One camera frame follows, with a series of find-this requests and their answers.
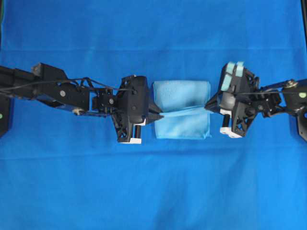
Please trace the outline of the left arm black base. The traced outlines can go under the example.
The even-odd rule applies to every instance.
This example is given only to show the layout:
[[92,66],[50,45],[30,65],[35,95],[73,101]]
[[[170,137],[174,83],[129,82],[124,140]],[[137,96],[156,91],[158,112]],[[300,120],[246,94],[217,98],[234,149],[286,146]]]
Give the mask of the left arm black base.
[[0,137],[3,137],[11,128],[12,100],[9,97],[0,96]]

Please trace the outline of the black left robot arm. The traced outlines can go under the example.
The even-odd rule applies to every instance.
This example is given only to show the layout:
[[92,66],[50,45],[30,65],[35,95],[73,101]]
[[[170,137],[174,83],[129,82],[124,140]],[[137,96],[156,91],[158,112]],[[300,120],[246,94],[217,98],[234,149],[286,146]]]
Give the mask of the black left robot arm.
[[113,88],[85,77],[69,79],[56,67],[39,63],[31,72],[0,68],[0,134],[11,127],[14,98],[36,100],[51,108],[77,116],[110,116],[117,140],[141,144],[141,127],[163,118],[162,110],[150,96],[145,76],[122,78]]

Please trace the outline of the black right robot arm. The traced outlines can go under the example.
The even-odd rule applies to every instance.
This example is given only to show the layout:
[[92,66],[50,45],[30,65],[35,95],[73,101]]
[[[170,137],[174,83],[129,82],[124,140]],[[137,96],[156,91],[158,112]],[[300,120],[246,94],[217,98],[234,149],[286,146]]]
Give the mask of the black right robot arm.
[[242,138],[258,114],[264,118],[289,114],[297,131],[307,138],[307,81],[286,80],[260,87],[260,79],[240,63],[227,63],[217,93],[204,108],[223,115],[220,133]]

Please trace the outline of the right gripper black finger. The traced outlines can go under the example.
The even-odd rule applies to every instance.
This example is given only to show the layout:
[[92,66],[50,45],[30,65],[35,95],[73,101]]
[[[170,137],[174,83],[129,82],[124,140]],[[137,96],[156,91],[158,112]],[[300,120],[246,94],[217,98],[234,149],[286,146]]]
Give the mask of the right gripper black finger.
[[211,111],[213,113],[219,113],[223,108],[222,104],[223,93],[217,92],[204,106],[204,109]]

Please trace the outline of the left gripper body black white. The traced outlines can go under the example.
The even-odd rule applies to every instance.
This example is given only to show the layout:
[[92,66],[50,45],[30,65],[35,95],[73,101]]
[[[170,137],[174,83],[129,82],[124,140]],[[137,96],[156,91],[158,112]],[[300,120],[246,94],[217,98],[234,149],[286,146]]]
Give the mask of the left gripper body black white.
[[149,113],[149,88],[145,76],[129,76],[121,81],[116,94],[112,121],[118,142],[141,144],[141,128]]

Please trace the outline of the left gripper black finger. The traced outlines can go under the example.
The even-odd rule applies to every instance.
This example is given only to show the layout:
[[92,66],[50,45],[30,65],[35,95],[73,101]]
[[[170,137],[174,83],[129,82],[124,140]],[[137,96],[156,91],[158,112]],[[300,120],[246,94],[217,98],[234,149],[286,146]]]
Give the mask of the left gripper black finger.
[[148,115],[146,116],[146,122],[145,122],[145,124],[148,125],[148,124],[153,123],[153,122],[155,122],[155,121],[158,121],[158,120],[160,120],[160,119],[162,119],[162,118],[164,118],[164,116],[163,116],[163,115],[160,115],[160,114],[148,114]]
[[155,102],[149,102],[149,112],[159,114],[161,113],[161,109],[155,104]]

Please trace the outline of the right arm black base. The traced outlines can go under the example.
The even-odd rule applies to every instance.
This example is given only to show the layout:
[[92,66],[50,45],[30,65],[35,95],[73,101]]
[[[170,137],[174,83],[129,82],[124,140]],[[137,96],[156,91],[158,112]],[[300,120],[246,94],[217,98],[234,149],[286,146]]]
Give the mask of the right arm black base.
[[300,142],[307,141],[307,109],[289,116],[290,134]]

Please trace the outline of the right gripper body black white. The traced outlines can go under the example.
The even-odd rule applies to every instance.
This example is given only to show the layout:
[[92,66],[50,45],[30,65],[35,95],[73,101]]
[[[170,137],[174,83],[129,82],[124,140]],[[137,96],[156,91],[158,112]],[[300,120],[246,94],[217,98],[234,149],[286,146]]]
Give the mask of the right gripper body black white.
[[259,77],[244,67],[243,78],[234,93],[223,92],[220,114],[224,116],[220,133],[230,138],[246,136],[248,128],[255,119],[256,109],[252,107],[252,93],[259,87]]

